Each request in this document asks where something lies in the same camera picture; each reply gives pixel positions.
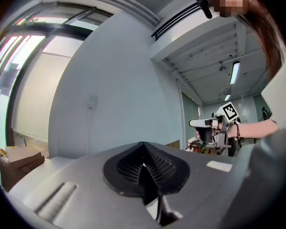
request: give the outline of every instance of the ceiling light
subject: ceiling light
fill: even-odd
[[[237,75],[238,75],[239,67],[240,67],[240,62],[239,61],[236,61],[236,62],[233,63],[233,71],[232,71],[232,76],[231,76],[231,81],[230,81],[231,85],[236,82],[236,78],[237,78]]]
[[[227,94],[227,96],[225,97],[225,101],[228,101],[230,99],[231,94]]]
[[[219,67],[219,71],[225,71],[225,66],[224,66],[224,65],[221,65],[221,66]]]

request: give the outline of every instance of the white label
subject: white label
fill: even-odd
[[[229,172],[232,168],[231,164],[221,163],[221,162],[216,162],[216,161],[210,161],[209,163],[207,163],[206,166],[217,169],[217,170],[225,171],[225,172]]]

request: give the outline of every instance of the fluorescent light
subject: fluorescent light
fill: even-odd
[[[231,94],[227,94],[227,96],[225,97],[225,101],[228,101],[230,99]]]
[[[237,78],[238,70],[239,70],[240,62],[234,62],[233,63],[233,71],[232,71],[232,77],[230,84],[234,84]]]

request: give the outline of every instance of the microphone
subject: microphone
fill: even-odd
[[[202,9],[202,11],[204,12],[205,16],[208,19],[211,19],[213,16],[211,14],[211,11],[209,9],[209,2],[208,0],[196,0],[199,7]]]

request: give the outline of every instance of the white wall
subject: white wall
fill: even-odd
[[[70,58],[42,53],[30,66],[17,93],[13,130],[48,141],[48,126],[56,87]]]
[[[257,113],[253,97],[244,97],[231,101],[242,123],[255,123],[257,122]],[[219,104],[211,104],[203,106],[203,119],[210,118],[212,113],[216,112],[220,106],[227,102]]]
[[[51,157],[76,158],[138,141],[182,141],[177,83],[149,59],[151,34],[122,12],[79,47],[53,100]],[[93,109],[89,96],[96,97]]]
[[[196,129],[190,127],[191,120],[199,120],[198,105],[195,104],[188,96],[182,94],[183,107],[184,107],[184,122],[185,122],[185,140],[196,137]]]
[[[158,12],[158,16],[162,19],[157,25],[156,29],[161,27],[166,21],[172,18],[174,15],[195,3],[196,0],[173,0],[167,4],[161,11]]]

